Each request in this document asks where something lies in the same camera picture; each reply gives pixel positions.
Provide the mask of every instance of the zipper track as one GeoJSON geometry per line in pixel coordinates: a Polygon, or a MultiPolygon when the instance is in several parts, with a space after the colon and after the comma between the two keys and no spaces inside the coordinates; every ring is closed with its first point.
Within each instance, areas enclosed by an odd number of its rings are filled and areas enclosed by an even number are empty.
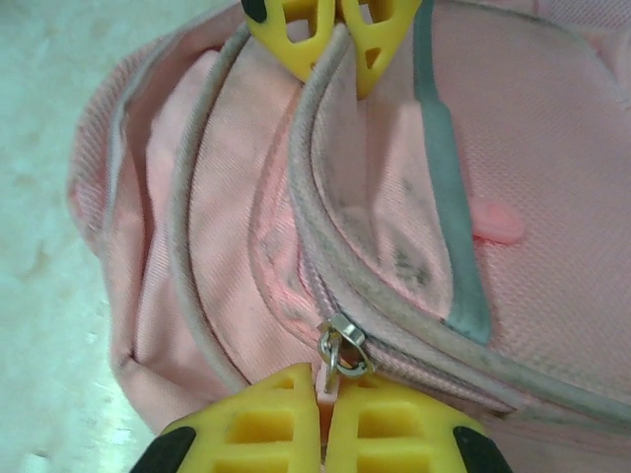
{"type": "MultiPolygon", "coordinates": [[[[303,262],[306,268],[308,284],[321,311],[322,321],[328,321],[336,315],[342,314],[353,322],[353,317],[349,316],[341,307],[339,301],[326,286],[305,252],[303,252],[303,262]]],[[[370,357],[370,361],[375,365],[377,371],[387,377],[419,390],[430,389],[464,401],[473,402],[496,413],[510,413],[514,410],[514,407],[509,404],[500,401],[492,394],[484,392],[482,389],[458,378],[452,373],[407,356],[375,335],[366,333],[365,335],[364,348],[370,357]],[[414,375],[405,368],[409,366],[418,367],[418,370],[423,373],[423,379],[419,379],[419,376],[414,375]]]]}

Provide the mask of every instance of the stain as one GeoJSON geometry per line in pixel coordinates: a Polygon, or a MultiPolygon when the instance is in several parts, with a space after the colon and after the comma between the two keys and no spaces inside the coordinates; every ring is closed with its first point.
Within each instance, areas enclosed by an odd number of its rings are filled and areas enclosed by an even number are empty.
{"type": "Polygon", "coordinates": [[[400,248],[395,255],[396,276],[414,289],[425,287],[432,281],[432,274],[425,264],[415,265],[400,248]]]}
{"type": "Polygon", "coordinates": [[[408,179],[404,179],[401,184],[403,186],[403,191],[410,200],[413,200],[421,208],[427,207],[427,199],[419,194],[417,188],[412,182],[410,182],[408,179]]]}
{"type": "Polygon", "coordinates": [[[57,27],[57,25],[47,25],[46,26],[46,33],[45,36],[46,37],[56,37],[58,36],[60,33],[60,29],[57,27]]]}
{"type": "Polygon", "coordinates": [[[93,39],[102,39],[111,30],[111,24],[105,20],[94,20],[90,27],[93,39]]]}
{"type": "Polygon", "coordinates": [[[42,276],[46,272],[48,267],[50,266],[51,260],[52,260],[52,257],[43,248],[43,243],[40,242],[37,245],[35,261],[33,265],[31,266],[31,268],[29,268],[26,271],[25,275],[21,278],[22,281],[27,282],[29,279],[33,277],[42,276]]]}
{"type": "Polygon", "coordinates": [[[69,301],[72,295],[75,293],[75,290],[69,286],[64,286],[59,290],[59,298],[62,301],[69,301]]]}
{"type": "Polygon", "coordinates": [[[25,133],[16,135],[16,147],[21,149],[32,148],[37,146],[41,141],[41,130],[29,130],[25,133]]]}
{"type": "Polygon", "coordinates": [[[288,320],[297,321],[297,320],[302,320],[303,319],[303,315],[299,311],[297,311],[297,310],[295,310],[293,308],[285,307],[283,312],[285,313],[285,317],[288,320]]]}
{"type": "Polygon", "coordinates": [[[109,303],[106,301],[101,301],[101,303],[95,310],[95,313],[100,318],[104,318],[109,315],[109,303]]]}
{"type": "Polygon", "coordinates": [[[20,187],[23,190],[34,190],[38,186],[37,179],[28,174],[17,175],[15,179],[13,179],[13,183],[16,187],[20,187]]]}
{"type": "Polygon", "coordinates": [[[83,423],[88,427],[96,427],[98,424],[97,419],[95,419],[94,417],[88,417],[82,420],[83,420],[83,423]]]}
{"type": "Polygon", "coordinates": [[[296,273],[291,273],[286,275],[287,287],[294,292],[300,291],[300,284],[298,281],[298,275],[296,273]]]}

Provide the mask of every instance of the zipper pull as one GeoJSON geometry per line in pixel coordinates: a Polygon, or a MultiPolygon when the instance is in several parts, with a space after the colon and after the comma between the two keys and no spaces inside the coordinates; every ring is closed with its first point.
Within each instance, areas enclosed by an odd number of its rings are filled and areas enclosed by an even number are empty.
{"type": "Polygon", "coordinates": [[[335,314],[318,329],[321,336],[317,350],[326,363],[326,393],[333,390],[340,374],[356,379],[375,371],[375,365],[363,348],[366,335],[344,314],[335,314]]]}

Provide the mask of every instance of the black rubber tip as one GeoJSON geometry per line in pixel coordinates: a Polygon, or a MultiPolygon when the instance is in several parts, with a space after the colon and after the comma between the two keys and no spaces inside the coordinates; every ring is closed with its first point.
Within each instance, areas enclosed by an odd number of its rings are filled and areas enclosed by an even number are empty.
{"type": "Polygon", "coordinates": [[[490,438],[468,427],[456,427],[454,437],[467,473],[513,473],[490,438]]]}
{"type": "Polygon", "coordinates": [[[257,23],[265,23],[267,21],[267,7],[265,0],[241,0],[245,14],[257,23]]]}
{"type": "Polygon", "coordinates": [[[177,473],[197,433],[180,427],[151,442],[130,473],[177,473]]]}

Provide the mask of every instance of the zipper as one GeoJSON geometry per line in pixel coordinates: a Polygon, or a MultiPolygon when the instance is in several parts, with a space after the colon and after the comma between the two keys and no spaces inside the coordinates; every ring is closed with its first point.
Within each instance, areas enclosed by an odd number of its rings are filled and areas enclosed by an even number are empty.
{"type": "Polygon", "coordinates": [[[495,413],[507,414],[514,410],[514,403],[507,403],[450,372],[406,356],[377,337],[368,335],[341,307],[310,262],[309,256],[304,252],[302,256],[307,283],[313,291],[322,315],[322,323],[318,326],[320,335],[317,350],[326,366],[324,393],[329,394],[332,391],[340,376],[357,379],[379,372],[402,384],[434,390],[437,394],[441,393],[441,388],[437,385],[446,382],[452,389],[466,392],[466,397],[471,398],[470,402],[495,413]],[[437,382],[421,382],[405,368],[406,366],[418,367],[437,382]]]}

